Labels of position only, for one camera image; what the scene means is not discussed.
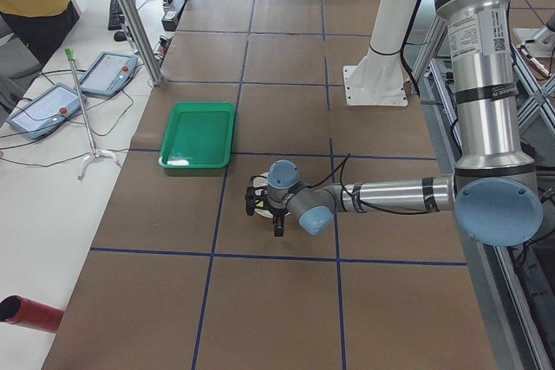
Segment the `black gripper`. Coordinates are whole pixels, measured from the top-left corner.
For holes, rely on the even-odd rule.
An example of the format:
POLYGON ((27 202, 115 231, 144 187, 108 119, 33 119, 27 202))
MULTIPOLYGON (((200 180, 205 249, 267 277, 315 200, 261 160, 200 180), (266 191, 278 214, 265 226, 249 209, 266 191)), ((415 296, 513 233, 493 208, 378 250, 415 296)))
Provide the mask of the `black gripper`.
POLYGON ((272 224, 274 226, 274 237, 282 237, 284 235, 284 218, 287 215, 286 209, 271 209, 272 224))

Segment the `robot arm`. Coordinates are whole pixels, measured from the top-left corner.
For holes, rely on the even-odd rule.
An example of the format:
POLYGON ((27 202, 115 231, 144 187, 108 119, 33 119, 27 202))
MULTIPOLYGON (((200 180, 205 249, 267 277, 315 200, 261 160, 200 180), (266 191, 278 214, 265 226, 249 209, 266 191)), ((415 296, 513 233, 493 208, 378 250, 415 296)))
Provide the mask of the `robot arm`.
MULTIPOLYGON (((316 235, 338 212, 418 215, 450 210, 467 235, 485 244, 514 246, 533 237, 543 208, 534 161, 519 141, 509 2, 434 0, 447 25, 461 137, 462 152, 452 175, 316 187, 300 179, 294 163, 279 160, 271 165, 266 185, 246 193, 248 211, 257 205, 269 211, 276 235, 284 232, 286 214, 316 235)), ((402 48, 418 3, 381 0, 368 53, 343 70, 349 104, 404 104, 402 48)))

